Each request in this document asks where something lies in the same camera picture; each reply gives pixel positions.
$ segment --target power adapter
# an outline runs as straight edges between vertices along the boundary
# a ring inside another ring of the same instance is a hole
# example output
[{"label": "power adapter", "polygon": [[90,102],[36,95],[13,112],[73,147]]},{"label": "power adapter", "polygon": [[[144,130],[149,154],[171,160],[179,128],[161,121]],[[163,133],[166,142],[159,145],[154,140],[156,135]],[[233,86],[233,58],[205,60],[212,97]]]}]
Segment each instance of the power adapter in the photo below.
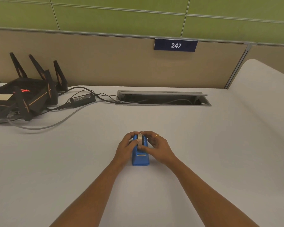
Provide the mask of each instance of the power adapter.
[{"label": "power adapter", "polygon": [[95,102],[96,98],[92,93],[89,93],[89,94],[86,94],[86,95],[70,98],[69,101],[70,101],[69,103],[65,103],[65,104],[63,104],[59,107],[54,108],[54,109],[47,108],[47,110],[53,111],[53,110],[61,110],[61,109],[65,109],[65,108],[81,107],[81,106],[87,105],[89,103]]},{"label": "power adapter", "polygon": [[86,94],[86,95],[71,98],[70,104],[71,104],[72,108],[76,108],[76,107],[81,107],[81,106],[87,105],[87,104],[95,102],[95,101],[96,101],[95,96],[92,93],[89,93],[89,94]]}]

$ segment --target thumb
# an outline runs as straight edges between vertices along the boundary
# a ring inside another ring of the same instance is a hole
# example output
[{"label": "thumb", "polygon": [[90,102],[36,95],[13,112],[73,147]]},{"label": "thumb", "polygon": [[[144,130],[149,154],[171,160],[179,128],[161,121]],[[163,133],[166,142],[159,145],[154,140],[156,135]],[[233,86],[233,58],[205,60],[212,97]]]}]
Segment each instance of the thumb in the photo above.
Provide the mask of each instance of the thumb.
[{"label": "thumb", "polygon": [[149,148],[147,146],[138,146],[138,150],[142,150],[150,155],[153,155],[154,153],[154,149],[153,148]]},{"label": "thumb", "polygon": [[136,145],[138,145],[138,140],[133,140],[133,141],[131,141],[130,144],[128,145],[128,148],[129,148],[130,150],[133,150],[133,148],[134,148]]}]

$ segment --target right hand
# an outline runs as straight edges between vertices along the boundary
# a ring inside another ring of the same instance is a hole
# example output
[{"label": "right hand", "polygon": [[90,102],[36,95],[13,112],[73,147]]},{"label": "right hand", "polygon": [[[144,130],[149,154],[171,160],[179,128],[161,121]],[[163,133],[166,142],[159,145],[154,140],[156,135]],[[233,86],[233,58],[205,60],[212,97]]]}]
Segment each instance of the right hand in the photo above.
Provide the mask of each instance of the right hand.
[{"label": "right hand", "polygon": [[169,147],[165,138],[161,137],[160,135],[157,135],[157,133],[153,131],[141,131],[140,133],[147,137],[148,142],[154,148],[149,148],[147,146],[138,146],[139,150],[142,150],[154,156],[156,160],[165,165],[168,165],[177,160],[177,157]]}]

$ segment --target green wall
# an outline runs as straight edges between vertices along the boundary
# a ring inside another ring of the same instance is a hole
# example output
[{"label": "green wall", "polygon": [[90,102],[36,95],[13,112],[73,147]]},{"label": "green wall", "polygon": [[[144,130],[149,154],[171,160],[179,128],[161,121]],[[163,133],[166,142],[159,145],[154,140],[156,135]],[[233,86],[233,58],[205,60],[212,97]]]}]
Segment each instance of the green wall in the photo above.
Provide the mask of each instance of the green wall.
[{"label": "green wall", "polygon": [[284,0],[0,0],[0,27],[284,44]]}]

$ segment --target gray cable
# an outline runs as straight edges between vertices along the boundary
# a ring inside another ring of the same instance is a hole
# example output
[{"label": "gray cable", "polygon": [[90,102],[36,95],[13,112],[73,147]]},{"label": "gray cable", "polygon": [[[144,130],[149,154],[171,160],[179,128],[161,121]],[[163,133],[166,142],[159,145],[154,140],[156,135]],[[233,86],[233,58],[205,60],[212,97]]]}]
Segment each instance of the gray cable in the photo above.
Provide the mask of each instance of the gray cable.
[{"label": "gray cable", "polygon": [[[188,99],[176,99],[176,100],[173,100],[173,101],[170,101],[170,102],[167,102],[167,103],[161,103],[161,104],[168,104],[168,103],[172,103],[174,101],[178,101],[178,100],[186,100],[186,101],[189,101]],[[136,105],[145,105],[144,103],[130,103],[130,102],[126,102],[126,101],[121,101],[121,100],[116,100],[117,102],[120,102],[120,103],[126,103],[126,104],[136,104]],[[47,128],[51,128],[51,127],[54,127],[54,126],[58,126],[60,125],[61,123],[65,122],[66,120],[68,120],[70,117],[72,117],[74,114],[76,114],[79,110],[91,105],[91,104],[94,104],[94,103],[98,103],[98,102],[104,102],[102,100],[98,100],[98,101],[95,101],[95,102],[92,102],[92,103],[89,103],[87,105],[84,105],[82,107],[80,107],[79,109],[75,110],[72,114],[70,114],[69,116],[67,116],[66,118],[64,118],[63,120],[61,120],[60,122],[57,122],[53,125],[50,125],[50,126],[45,126],[45,127],[37,127],[37,128],[33,128],[33,127],[25,127],[25,126],[20,126],[18,124],[15,124],[14,122],[12,122],[10,120],[10,114],[8,114],[8,117],[7,117],[7,120],[8,120],[8,123],[11,124],[12,126],[16,126],[16,127],[19,127],[19,128],[22,128],[22,129],[26,129],[26,130],[43,130],[43,129],[47,129]]]},{"label": "gray cable", "polygon": [[99,101],[95,101],[95,102],[92,102],[92,103],[89,103],[87,105],[84,105],[82,107],[80,107],[79,109],[75,110],[72,114],[70,114],[69,116],[67,116],[66,118],[64,118],[63,120],[61,120],[60,122],[57,122],[53,125],[50,125],[50,126],[45,126],[45,127],[37,127],[37,128],[33,128],[33,127],[25,127],[25,126],[20,126],[18,124],[15,124],[14,122],[12,122],[10,120],[10,117],[8,115],[7,119],[8,119],[8,122],[9,124],[11,124],[12,126],[16,126],[16,127],[19,127],[19,128],[22,128],[22,129],[26,129],[26,130],[42,130],[42,129],[47,129],[47,128],[50,128],[50,127],[53,127],[53,126],[58,126],[60,125],[61,123],[63,123],[64,121],[68,120],[70,117],[72,117],[74,114],[76,114],[79,110],[91,105],[91,104],[94,104],[94,103],[98,103],[98,102],[103,102],[102,100],[99,100]]}]

